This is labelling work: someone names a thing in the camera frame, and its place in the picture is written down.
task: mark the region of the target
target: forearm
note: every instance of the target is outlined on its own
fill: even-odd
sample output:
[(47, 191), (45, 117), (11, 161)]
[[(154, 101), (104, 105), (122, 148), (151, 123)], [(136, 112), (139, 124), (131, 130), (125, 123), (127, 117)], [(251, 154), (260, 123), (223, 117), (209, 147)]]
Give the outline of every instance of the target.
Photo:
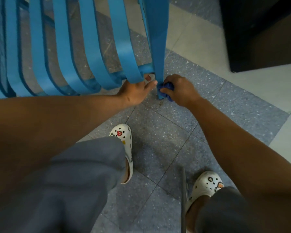
[(288, 161), (209, 101), (200, 98), (188, 109), (199, 122), (216, 160), (242, 194), (291, 193)]
[(119, 96), (0, 100), (0, 192), (127, 106)]

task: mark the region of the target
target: blue cloth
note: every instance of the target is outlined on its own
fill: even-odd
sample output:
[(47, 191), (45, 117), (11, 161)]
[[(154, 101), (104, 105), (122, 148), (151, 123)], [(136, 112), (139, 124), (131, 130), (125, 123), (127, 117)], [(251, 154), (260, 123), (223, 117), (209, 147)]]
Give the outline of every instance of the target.
[(167, 83), (165, 83), (165, 84), (163, 84), (163, 85), (159, 85), (159, 86), (157, 86), (157, 89), (158, 89), (158, 91), (159, 91), (159, 94), (160, 94), (162, 97), (167, 98), (170, 102), (173, 102), (172, 98), (171, 98), (169, 95), (167, 95), (166, 93), (162, 93), (162, 92), (160, 91), (162, 88), (167, 88), (167, 89), (173, 91), (173, 90), (175, 89), (174, 85), (173, 85), (171, 82), (167, 82)]

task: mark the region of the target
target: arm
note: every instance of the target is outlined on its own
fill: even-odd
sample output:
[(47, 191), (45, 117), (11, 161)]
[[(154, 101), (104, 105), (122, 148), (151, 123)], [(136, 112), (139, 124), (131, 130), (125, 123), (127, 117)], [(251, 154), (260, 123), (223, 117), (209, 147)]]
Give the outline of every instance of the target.
[(284, 212), (291, 227), (291, 164), (203, 99), (186, 78), (174, 74), (165, 82), (175, 90), (161, 92), (193, 113), (222, 169), (262, 219), (273, 223), (268, 229), (276, 229), (274, 221), (282, 220)]
[(116, 113), (141, 103), (156, 84), (127, 81), (113, 96), (0, 100), (0, 194)]

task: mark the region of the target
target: blue chair leg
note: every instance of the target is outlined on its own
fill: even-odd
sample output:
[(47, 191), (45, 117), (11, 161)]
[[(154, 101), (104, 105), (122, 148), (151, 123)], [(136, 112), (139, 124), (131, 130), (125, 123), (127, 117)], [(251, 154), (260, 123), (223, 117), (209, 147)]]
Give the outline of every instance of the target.
[(164, 61), (169, 18), (169, 0), (139, 0), (151, 51), (155, 79), (164, 81)]

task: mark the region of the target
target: person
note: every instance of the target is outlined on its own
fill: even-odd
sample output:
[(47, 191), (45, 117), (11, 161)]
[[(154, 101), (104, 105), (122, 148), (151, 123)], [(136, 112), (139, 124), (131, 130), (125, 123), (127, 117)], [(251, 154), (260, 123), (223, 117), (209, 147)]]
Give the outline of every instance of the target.
[[(239, 190), (223, 187), (214, 172), (202, 174), (186, 206), (187, 230), (291, 232), (291, 164), (203, 99), (186, 78), (174, 74), (164, 82), (175, 89), (161, 92), (193, 113)], [(113, 96), (0, 100), (0, 232), (90, 232), (108, 191), (133, 175), (131, 130), (121, 124), (109, 137), (76, 142), (140, 104), (156, 84), (126, 81)]]

